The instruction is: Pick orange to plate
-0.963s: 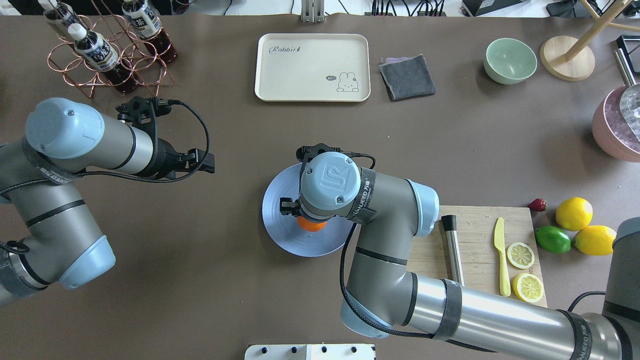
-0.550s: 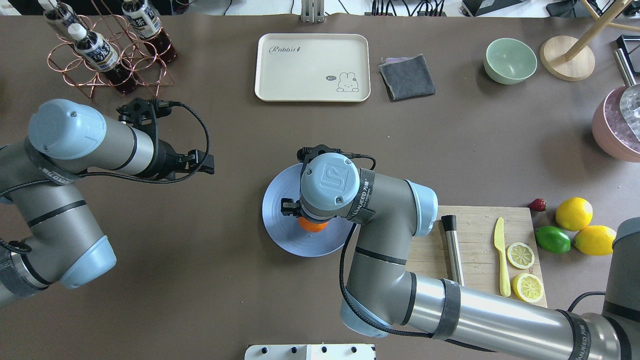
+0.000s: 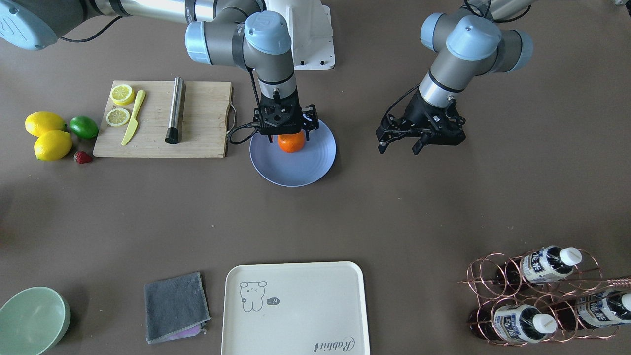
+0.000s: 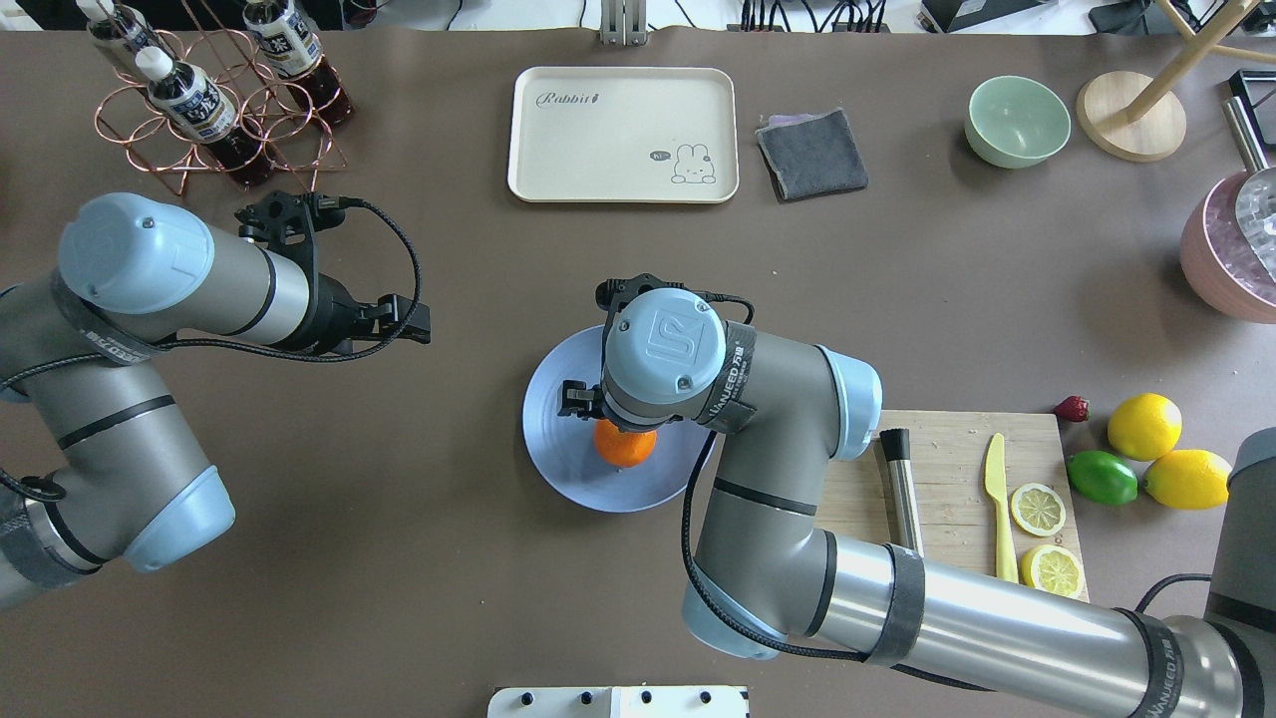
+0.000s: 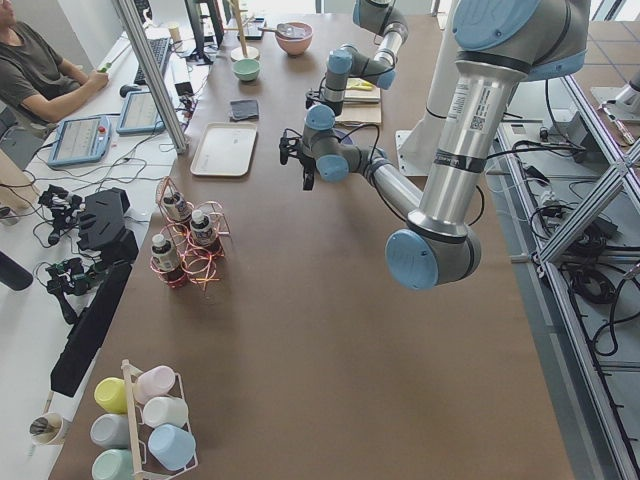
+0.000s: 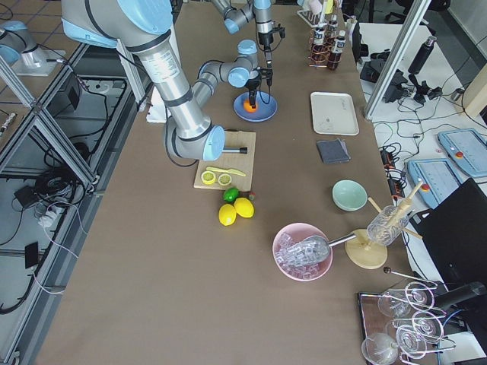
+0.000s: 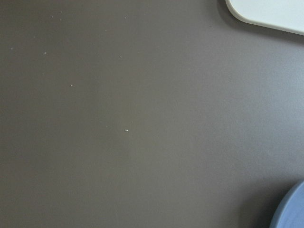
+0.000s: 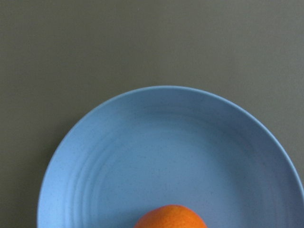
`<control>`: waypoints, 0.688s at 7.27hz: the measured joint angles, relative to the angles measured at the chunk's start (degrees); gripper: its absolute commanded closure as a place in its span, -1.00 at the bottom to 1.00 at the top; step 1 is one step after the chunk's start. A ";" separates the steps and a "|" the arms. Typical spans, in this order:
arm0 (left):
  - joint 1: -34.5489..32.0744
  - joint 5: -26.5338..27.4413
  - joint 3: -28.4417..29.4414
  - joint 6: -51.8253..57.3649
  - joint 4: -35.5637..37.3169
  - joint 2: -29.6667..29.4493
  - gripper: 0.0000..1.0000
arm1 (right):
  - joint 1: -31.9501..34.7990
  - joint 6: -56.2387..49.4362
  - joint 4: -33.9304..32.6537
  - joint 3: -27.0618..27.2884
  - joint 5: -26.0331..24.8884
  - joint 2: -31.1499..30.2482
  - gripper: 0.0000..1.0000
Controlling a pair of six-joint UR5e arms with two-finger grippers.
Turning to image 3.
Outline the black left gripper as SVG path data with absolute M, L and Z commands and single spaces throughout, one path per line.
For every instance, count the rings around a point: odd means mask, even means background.
M 415 94 L 408 102 L 403 115 L 400 118 L 391 115 L 390 110 L 412 92 Z M 417 137 L 418 140 L 412 147 L 415 156 L 429 144 L 461 144 L 466 139 L 463 130 L 466 119 L 459 114 L 456 104 L 455 96 L 448 95 L 446 107 L 435 107 L 424 100 L 418 89 L 411 88 L 392 103 L 381 118 L 376 129 L 379 153 L 385 153 L 392 142 L 405 137 Z

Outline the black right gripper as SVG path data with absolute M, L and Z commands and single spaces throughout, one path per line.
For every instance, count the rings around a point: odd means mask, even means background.
M 308 142 L 310 131 L 319 128 L 316 107 L 314 104 L 302 107 L 298 94 L 286 98 L 261 94 L 259 103 L 254 110 L 254 127 L 267 136 L 269 143 L 274 143 L 274 135 L 295 134 L 302 130 Z

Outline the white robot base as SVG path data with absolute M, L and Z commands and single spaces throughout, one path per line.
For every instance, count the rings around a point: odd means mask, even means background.
M 336 65 L 330 7 L 320 0 L 266 0 L 266 9 L 284 16 L 297 71 L 331 70 Z

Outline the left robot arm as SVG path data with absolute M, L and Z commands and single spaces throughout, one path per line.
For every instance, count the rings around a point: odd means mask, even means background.
M 533 54 L 530 36 L 502 30 L 500 23 L 517 20 L 530 10 L 531 0 L 465 0 L 457 11 L 433 13 L 424 21 L 420 40 L 437 58 L 419 84 L 403 115 L 385 111 L 376 129 L 379 152 L 405 137 L 417 138 L 415 155 L 430 144 L 457 146 L 466 139 L 466 120 L 456 100 L 476 76 L 513 72 Z

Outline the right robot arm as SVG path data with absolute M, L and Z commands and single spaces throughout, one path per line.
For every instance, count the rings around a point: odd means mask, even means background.
M 302 107 L 295 78 L 300 10 L 314 10 L 327 34 L 331 28 L 321 2 L 289 0 L 3 0 L 1 38 L 42 50 L 96 16 L 119 20 L 140 16 L 187 23 L 185 47 L 199 63 L 239 67 L 257 79 L 256 133 L 272 137 L 318 129 L 313 104 Z

